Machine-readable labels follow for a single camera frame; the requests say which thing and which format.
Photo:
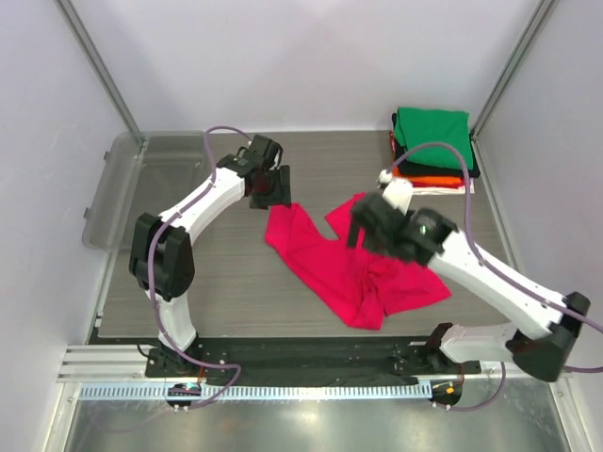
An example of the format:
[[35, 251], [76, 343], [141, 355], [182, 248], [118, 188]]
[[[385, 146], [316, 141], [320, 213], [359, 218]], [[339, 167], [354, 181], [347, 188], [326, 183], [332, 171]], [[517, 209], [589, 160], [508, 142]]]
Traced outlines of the crimson red t-shirt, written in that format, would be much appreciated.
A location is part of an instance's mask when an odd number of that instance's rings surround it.
[[350, 210], [364, 197], [358, 193], [326, 215], [335, 239], [300, 204], [274, 206], [265, 241], [346, 326], [378, 331], [388, 316], [432, 306], [451, 292], [427, 268], [347, 246]]

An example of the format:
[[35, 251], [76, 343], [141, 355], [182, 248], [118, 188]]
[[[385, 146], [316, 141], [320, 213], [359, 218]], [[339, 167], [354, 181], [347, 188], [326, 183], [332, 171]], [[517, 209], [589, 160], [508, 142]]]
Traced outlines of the clear plastic bin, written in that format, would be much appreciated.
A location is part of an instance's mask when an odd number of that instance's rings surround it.
[[209, 175], [201, 131], [118, 135], [91, 206], [85, 211], [85, 246], [129, 250], [136, 220], [176, 205]]

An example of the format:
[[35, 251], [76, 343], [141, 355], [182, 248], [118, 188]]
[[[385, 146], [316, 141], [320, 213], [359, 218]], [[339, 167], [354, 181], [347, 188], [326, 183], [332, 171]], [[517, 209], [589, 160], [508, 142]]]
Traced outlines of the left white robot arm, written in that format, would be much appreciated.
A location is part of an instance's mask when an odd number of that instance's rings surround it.
[[170, 348], [169, 366], [179, 375], [193, 374], [201, 353], [191, 345], [198, 337], [187, 291], [195, 276], [193, 245], [201, 233], [231, 205], [247, 198], [252, 209], [290, 206], [290, 167], [283, 147], [255, 135], [236, 153], [216, 160], [207, 178], [176, 205], [136, 221], [128, 270], [154, 307], [160, 342]]

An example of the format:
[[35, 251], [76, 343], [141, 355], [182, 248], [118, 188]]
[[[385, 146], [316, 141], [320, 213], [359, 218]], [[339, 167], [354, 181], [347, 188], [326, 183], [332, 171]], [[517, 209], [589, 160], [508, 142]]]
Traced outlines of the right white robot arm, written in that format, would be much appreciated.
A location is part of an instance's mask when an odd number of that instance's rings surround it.
[[441, 324], [424, 350], [427, 366], [446, 372], [456, 363], [514, 363], [524, 373], [554, 382], [564, 370], [591, 301], [562, 295], [524, 277], [430, 208], [406, 211], [379, 191], [350, 210], [348, 244], [416, 263], [463, 286], [507, 318], [497, 327]]

